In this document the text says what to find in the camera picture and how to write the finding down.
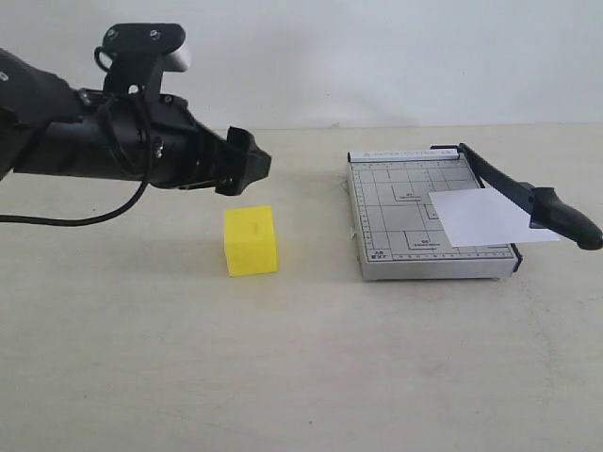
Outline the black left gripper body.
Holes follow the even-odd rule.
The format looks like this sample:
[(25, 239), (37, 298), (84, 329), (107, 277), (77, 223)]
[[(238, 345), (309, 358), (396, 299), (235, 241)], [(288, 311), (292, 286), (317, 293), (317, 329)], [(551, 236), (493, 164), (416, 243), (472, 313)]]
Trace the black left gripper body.
[(182, 190), (226, 185), (226, 141), (192, 117), (187, 101), (144, 91), (77, 94), (79, 178)]

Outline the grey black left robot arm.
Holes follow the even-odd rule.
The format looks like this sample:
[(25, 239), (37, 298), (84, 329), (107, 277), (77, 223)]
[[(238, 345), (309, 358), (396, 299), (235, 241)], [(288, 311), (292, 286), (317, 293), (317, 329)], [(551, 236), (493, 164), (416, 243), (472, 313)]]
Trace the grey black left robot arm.
[(166, 59), (115, 57), (101, 89), (74, 89), (1, 53), (1, 173), (147, 181), (237, 196), (269, 175), (271, 157), (237, 127), (221, 137), (185, 99), (161, 91)]

